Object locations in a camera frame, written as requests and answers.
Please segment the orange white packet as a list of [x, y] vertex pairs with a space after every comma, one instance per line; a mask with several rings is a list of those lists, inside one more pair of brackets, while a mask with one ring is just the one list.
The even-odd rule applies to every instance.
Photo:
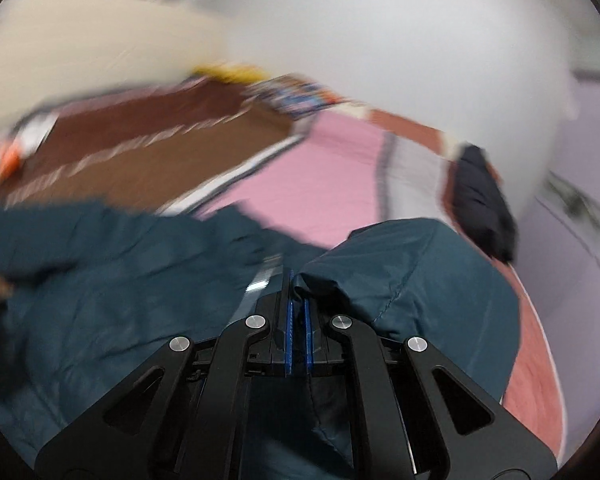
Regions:
[[17, 140], [0, 139], [0, 183], [9, 179], [22, 165], [22, 149]]

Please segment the black folded jacket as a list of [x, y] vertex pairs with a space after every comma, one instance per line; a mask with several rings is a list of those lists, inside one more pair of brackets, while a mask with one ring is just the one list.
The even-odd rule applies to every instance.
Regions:
[[514, 261], [516, 221], [478, 146], [465, 145], [457, 159], [452, 208], [462, 230], [488, 257]]

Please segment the colourful patterned cloth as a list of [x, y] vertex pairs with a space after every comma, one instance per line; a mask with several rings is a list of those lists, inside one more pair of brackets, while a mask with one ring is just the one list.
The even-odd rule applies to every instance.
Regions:
[[292, 119], [313, 115], [344, 101], [324, 84], [293, 74], [250, 84], [245, 95]]

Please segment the striped pink brown bedspread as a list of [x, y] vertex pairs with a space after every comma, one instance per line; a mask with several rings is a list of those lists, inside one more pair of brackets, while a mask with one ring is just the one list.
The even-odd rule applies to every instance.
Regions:
[[[20, 169], [0, 183], [4, 205], [102, 200], [208, 214], [234, 204], [268, 228], [329, 248], [391, 219], [436, 219], [469, 238], [452, 208], [467, 144], [347, 100], [292, 119], [240, 84], [199, 77], [50, 104], [4, 138], [22, 149]], [[565, 405], [539, 315], [513, 263], [490, 259], [519, 302], [505, 407], [560, 454]]]

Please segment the lilac wardrobe doors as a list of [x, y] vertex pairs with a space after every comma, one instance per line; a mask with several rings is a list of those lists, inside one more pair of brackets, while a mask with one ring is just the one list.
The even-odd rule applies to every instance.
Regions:
[[600, 77], [582, 74], [576, 114], [556, 136], [519, 223], [515, 269], [552, 352], [565, 403], [562, 456], [600, 420]]

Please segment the teal quilted puffer jacket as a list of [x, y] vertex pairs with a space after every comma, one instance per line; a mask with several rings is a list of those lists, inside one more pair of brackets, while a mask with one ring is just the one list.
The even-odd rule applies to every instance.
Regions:
[[398, 341], [424, 338], [501, 400], [520, 338], [504, 275], [446, 224], [391, 220], [338, 247], [236, 207], [204, 220], [99, 204], [0, 207], [0, 430], [33, 464], [69, 422], [176, 336], [218, 336], [268, 256]]

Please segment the yellow cloth item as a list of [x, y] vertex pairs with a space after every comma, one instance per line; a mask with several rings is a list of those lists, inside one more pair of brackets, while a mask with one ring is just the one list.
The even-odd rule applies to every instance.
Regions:
[[193, 68], [193, 75], [205, 76], [226, 84], [256, 84], [271, 78], [257, 65], [237, 62], [201, 64]]

